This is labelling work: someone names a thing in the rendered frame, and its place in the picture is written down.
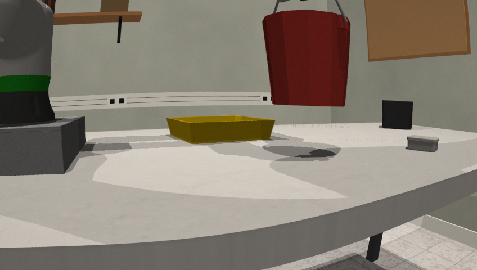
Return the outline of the red bucket with grey handle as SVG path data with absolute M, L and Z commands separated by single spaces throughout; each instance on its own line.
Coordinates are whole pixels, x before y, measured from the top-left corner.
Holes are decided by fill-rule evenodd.
M 345 106 L 350 22 L 316 10 L 277 11 L 263 19 L 272 103 Z

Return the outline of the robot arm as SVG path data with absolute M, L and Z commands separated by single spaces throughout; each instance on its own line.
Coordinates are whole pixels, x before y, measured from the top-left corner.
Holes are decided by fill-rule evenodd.
M 0 124 L 55 120 L 53 11 L 39 0 L 0 0 Z

